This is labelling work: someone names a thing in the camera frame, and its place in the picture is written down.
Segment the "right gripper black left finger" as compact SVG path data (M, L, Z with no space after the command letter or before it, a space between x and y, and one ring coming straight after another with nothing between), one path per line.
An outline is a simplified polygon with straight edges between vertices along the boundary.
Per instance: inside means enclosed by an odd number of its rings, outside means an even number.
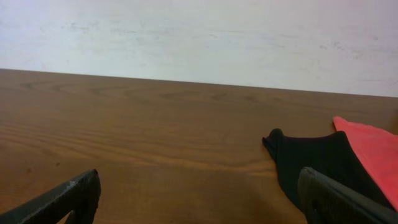
M48 192L1 214L2 224L92 224L101 195L97 170L88 170Z

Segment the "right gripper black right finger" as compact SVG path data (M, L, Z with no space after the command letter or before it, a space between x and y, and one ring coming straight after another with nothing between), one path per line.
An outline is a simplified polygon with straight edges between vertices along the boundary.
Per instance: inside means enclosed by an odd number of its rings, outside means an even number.
M310 167L300 171L298 196L309 224L397 224L397 212Z

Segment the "black garment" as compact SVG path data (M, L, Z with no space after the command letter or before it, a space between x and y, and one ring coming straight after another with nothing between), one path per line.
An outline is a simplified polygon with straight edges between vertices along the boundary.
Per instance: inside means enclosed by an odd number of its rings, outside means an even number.
M394 208L342 131L319 138L293 138L285 136L281 129L273 129L262 139L262 144L276 164L282 191L297 208L300 208L298 179L303 167L311 167L387 208Z

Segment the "red printed t-shirt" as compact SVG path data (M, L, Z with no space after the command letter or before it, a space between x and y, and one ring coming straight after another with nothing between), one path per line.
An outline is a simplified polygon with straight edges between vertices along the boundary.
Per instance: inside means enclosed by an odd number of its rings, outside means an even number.
M371 125L335 116L333 124L343 131L368 174L394 208L397 208L397 135Z

